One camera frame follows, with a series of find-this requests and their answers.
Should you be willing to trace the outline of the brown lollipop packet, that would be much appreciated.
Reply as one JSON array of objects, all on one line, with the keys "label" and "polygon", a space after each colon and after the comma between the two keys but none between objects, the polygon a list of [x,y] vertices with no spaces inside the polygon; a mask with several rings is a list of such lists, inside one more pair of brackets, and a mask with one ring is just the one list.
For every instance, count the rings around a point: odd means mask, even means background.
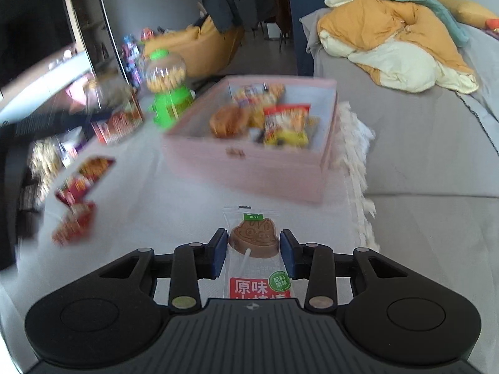
[{"label": "brown lollipop packet", "polygon": [[280,213],[251,206],[226,208],[228,250],[225,297],[238,300],[293,297],[279,242]]}]

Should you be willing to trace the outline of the round bread packet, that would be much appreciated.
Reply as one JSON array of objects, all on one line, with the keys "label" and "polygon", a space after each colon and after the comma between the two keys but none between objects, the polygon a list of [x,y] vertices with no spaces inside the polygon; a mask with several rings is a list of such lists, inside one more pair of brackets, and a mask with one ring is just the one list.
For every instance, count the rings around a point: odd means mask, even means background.
[{"label": "round bread packet", "polygon": [[209,121],[211,133],[216,138],[234,138],[247,132],[251,112],[246,107],[223,106]]}]

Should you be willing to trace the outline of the yellow cartoon snack bag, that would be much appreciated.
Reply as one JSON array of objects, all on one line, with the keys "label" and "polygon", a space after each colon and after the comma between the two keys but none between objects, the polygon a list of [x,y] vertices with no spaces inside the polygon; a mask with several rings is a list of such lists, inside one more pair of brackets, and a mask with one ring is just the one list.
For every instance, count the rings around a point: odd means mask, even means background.
[{"label": "yellow cartoon snack bag", "polygon": [[285,90],[284,84],[251,84],[234,90],[232,97],[238,106],[248,107],[249,126],[263,129],[265,126],[264,110],[275,107]]}]

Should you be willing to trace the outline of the white table cloth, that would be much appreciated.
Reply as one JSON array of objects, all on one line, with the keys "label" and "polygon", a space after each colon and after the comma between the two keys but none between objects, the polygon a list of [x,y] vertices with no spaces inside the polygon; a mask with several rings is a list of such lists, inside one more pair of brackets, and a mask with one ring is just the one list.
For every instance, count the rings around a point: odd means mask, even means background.
[{"label": "white table cloth", "polygon": [[90,192],[95,221],[87,237],[58,245],[51,236],[66,208],[45,202],[37,236],[21,242],[16,264],[1,274],[1,363],[4,372],[25,372],[36,357],[24,319],[44,295],[135,249],[170,253],[188,242],[206,242],[219,228],[232,229],[245,213],[261,213],[301,242],[336,252],[374,247],[369,222],[375,205],[365,198],[366,157],[375,133],[342,104],[333,133],[332,161],[320,204],[243,193],[176,176],[162,153],[162,135],[151,122],[122,144],[87,144],[81,160],[107,156],[114,166]]}]

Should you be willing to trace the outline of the pink cardboard box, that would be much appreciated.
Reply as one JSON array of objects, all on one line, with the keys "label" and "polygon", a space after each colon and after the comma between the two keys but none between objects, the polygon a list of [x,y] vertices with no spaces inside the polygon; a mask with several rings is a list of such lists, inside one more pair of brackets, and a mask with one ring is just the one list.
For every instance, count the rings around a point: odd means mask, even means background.
[{"label": "pink cardboard box", "polygon": [[[237,138],[217,138],[211,133],[211,116],[231,103],[238,88],[263,84],[283,85],[282,105],[310,105],[310,116],[318,123],[304,149],[266,146],[256,132]],[[327,184],[336,118],[337,83],[333,79],[230,76],[199,96],[164,133],[162,149],[168,166],[179,176],[247,193],[319,203]]]}]

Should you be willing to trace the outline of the dark red snack bag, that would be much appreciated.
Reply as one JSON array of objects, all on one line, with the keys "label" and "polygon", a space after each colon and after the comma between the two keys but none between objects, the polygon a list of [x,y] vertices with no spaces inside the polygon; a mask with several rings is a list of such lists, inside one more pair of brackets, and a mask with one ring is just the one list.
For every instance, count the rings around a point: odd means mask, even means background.
[{"label": "dark red snack bag", "polygon": [[55,197],[67,206],[80,204],[89,191],[114,165],[111,157],[94,156],[86,159],[55,192]]}]

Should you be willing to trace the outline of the grey sofa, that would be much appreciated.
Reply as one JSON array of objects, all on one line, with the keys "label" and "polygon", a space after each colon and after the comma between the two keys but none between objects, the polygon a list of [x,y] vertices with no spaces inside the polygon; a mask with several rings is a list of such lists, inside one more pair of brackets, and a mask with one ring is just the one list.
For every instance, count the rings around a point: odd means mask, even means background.
[{"label": "grey sofa", "polygon": [[374,84],[319,42],[317,9],[300,19],[317,77],[334,79],[376,138],[367,157],[367,195],[377,211],[381,252],[471,300],[480,338],[469,358],[498,370],[498,155],[476,116],[454,92],[420,94]]}]

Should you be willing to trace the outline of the red cartoon snack bag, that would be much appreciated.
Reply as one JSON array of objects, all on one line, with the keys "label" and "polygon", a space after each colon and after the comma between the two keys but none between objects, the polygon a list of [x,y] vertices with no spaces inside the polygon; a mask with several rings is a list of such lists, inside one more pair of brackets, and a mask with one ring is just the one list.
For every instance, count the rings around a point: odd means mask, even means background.
[{"label": "red cartoon snack bag", "polygon": [[264,109],[265,145],[304,148],[309,144],[306,125],[310,104],[290,104]]}]

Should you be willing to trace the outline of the clear jar red label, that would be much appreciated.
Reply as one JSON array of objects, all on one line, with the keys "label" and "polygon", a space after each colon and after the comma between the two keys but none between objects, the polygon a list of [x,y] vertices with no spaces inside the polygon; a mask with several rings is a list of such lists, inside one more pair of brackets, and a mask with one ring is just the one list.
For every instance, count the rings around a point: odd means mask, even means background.
[{"label": "clear jar red label", "polygon": [[85,110],[100,143],[117,144],[143,124],[133,88],[120,75],[101,74],[84,86],[84,92]]}]

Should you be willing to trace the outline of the large glass peanut jar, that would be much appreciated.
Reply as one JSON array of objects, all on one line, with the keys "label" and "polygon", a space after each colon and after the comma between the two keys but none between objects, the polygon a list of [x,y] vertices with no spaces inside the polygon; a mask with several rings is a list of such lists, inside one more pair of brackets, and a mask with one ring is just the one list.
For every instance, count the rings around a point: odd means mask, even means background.
[{"label": "large glass peanut jar", "polygon": [[39,197],[43,201],[57,175],[63,169],[56,138],[45,138],[34,143],[31,150],[30,167],[32,173],[39,179]]}]

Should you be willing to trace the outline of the green candy dispenser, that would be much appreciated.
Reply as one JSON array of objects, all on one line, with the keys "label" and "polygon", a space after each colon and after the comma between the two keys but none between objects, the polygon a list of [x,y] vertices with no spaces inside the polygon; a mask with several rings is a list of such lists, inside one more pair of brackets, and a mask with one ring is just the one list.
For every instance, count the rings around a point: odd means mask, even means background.
[{"label": "green candy dispenser", "polygon": [[183,58],[167,49],[157,49],[149,56],[145,69],[145,83],[154,95],[151,110],[154,122],[168,129],[176,123],[194,101],[186,85],[187,66]]}]

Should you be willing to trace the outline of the colourful bottles on shelf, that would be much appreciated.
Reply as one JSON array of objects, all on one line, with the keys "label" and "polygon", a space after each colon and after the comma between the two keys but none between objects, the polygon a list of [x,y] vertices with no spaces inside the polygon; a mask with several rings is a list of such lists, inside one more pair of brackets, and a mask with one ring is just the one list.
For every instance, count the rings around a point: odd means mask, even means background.
[{"label": "colourful bottles on shelf", "polygon": [[144,28],[139,39],[128,34],[123,37],[123,64],[128,81],[135,89],[139,89],[142,84],[142,76],[145,67],[145,56],[143,54],[145,43],[154,37],[155,33],[151,28]]}]

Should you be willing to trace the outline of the orange and cream blanket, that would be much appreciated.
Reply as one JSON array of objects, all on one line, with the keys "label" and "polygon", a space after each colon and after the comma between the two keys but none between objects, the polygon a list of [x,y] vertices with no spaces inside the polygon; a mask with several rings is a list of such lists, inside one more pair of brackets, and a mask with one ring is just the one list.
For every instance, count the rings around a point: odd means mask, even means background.
[{"label": "orange and cream blanket", "polygon": [[362,68],[379,86],[418,93],[438,85],[479,89],[459,50],[468,35],[437,0],[325,0],[316,25],[324,50]]}]

